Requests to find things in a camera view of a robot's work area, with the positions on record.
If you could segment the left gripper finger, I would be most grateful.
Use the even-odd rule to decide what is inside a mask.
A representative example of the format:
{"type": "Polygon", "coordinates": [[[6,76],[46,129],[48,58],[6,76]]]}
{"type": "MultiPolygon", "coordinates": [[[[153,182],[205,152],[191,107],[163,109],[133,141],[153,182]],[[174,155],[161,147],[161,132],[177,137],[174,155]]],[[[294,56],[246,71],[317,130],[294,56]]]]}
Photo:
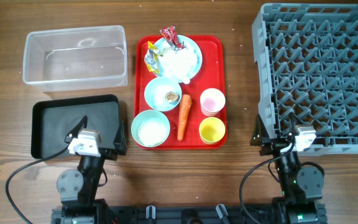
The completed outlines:
{"type": "Polygon", "coordinates": [[[88,117],[87,115],[83,116],[80,122],[65,136],[65,142],[71,143],[74,138],[78,137],[80,131],[87,127],[88,117]]]}
{"type": "Polygon", "coordinates": [[[116,136],[114,138],[114,153],[118,155],[126,155],[127,153],[127,144],[126,144],[126,135],[125,135],[125,126],[122,121],[117,129],[116,136]]]}

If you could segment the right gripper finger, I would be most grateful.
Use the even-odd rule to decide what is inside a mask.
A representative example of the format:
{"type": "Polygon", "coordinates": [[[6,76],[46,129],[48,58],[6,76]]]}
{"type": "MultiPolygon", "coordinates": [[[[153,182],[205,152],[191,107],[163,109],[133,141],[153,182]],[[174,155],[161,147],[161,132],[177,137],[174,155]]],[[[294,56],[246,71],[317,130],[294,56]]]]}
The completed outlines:
{"type": "Polygon", "coordinates": [[[296,125],[297,125],[297,118],[293,112],[290,112],[288,115],[289,119],[289,128],[290,132],[288,133],[289,136],[295,136],[296,135],[296,125]]]}
{"type": "Polygon", "coordinates": [[[266,130],[266,127],[262,121],[262,118],[258,114],[255,118],[254,132],[252,134],[250,145],[251,146],[263,146],[270,144],[270,136],[266,130]]]}

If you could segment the light blue bowl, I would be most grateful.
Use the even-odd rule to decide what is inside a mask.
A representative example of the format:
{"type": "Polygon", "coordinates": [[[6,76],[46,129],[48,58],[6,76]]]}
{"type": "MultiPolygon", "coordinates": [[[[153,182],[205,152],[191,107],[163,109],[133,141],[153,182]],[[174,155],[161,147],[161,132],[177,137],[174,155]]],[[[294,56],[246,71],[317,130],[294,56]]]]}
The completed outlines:
{"type": "Polygon", "coordinates": [[[146,103],[153,109],[161,112],[171,111],[178,106],[182,96],[180,85],[173,79],[167,77],[157,77],[151,80],[144,91],[146,103]],[[179,94],[179,100],[174,103],[168,103],[165,95],[173,91],[179,94]]]}

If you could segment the orange carrot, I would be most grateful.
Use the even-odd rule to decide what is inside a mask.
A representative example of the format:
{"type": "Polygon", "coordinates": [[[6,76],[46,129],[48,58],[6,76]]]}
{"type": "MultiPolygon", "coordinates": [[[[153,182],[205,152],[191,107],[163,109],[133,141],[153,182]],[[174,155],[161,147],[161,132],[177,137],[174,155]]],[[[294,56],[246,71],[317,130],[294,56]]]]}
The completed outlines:
{"type": "Polygon", "coordinates": [[[185,134],[185,128],[188,121],[188,115],[192,105],[191,96],[184,94],[182,95],[180,102],[180,110],[178,116],[178,130],[177,130],[177,139],[182,141],[185,134]]]}

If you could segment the white plastic spoon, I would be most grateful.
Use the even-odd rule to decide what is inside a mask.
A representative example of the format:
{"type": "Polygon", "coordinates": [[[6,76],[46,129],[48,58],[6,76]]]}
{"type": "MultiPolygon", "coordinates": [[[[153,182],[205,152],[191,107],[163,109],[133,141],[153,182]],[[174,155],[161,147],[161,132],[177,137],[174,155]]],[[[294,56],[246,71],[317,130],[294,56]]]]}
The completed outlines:
{"type": "Polygon", "coordinates": [[[182,79],[182,82],[183,82],[184,84],[189,84],[189,83],[190,83],[190,79],[188,79],[188,78],[183,78],[183,79],[182,79]]]}

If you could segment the white rice grains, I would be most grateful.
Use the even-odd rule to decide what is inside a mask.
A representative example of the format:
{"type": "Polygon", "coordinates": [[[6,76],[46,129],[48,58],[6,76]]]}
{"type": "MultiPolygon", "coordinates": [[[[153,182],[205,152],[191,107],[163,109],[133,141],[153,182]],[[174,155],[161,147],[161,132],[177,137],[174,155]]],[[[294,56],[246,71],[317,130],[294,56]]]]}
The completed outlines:
{"type": "Polygon", "coordinates": [[[155,147],[164,142],[168,129],[157,119],[143,121],[137,128],[137,138],[144,147],[155,147]]]}

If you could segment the yellow foil wrapper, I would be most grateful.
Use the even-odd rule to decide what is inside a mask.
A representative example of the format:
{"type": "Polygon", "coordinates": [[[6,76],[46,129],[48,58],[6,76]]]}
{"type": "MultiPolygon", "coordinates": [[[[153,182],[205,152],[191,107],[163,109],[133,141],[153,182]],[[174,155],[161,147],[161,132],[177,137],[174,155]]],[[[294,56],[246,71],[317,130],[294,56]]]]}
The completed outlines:
{"type": "Polygon", "coordinates": [[[158,63],[159,63],[158,56],[160,53],[159,49],[156,46],[154,46],[154,44],[151,43],[150,41],[148,41],[147,46],[148,46],[148,49],[147,49],[147,53],[144,57],[144,62],[150,72],[159,74],[159,72],[160,72],[160,69],[158,66],[158,63]]]}

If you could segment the red snack wrapper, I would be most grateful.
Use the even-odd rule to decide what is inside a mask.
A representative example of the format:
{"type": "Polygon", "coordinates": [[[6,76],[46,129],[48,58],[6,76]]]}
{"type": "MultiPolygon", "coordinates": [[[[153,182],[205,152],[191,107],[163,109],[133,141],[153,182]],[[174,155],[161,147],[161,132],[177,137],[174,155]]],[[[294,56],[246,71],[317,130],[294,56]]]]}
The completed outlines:
{"type": "Polygon", "coordinates": [[[184,43],[178,38],[175,26],[162,28],[160,29],[160,33],[174,50],[181,50],[185,48],[184,43]]]}

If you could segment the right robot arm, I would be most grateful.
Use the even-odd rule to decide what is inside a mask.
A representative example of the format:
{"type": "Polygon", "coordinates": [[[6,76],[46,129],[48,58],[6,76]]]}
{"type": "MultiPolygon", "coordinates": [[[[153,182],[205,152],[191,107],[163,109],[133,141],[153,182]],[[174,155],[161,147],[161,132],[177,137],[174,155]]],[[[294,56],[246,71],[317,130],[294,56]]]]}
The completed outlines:
{"type": "Polygon", "coordinates": [[[256,116],[250,145],[260,146],[261,156],[272,156],[267,164],[275,165],[276,181],[280,184],[285,200],[306,203],[323,196],[324,169],[314,162],[300,162],[298,153],[309,148],[316,138],[316,130],[303,124],[290,113],[289,133],[283,138],[271,138],[261,116],[256,116]]]}

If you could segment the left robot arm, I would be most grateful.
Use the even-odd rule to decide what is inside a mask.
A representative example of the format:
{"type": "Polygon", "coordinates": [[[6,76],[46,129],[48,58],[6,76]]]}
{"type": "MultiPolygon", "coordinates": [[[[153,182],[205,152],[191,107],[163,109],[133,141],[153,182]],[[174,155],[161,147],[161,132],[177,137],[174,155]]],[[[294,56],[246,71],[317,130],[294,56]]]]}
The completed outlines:
{"type": "Polygon", "coordinates": [[[124,125],[121,123],[113,140],[113,146],[102,147],[100,132],[87,128],[88,117],[66,135],[68,152],[80,156],[76,169],[68,169],[57,179],[57,190],[65,207],[91,207],[101,175],[105,174],[104,162],[116,161],[119,155],[126,155],[127,146],[124,125]]]}

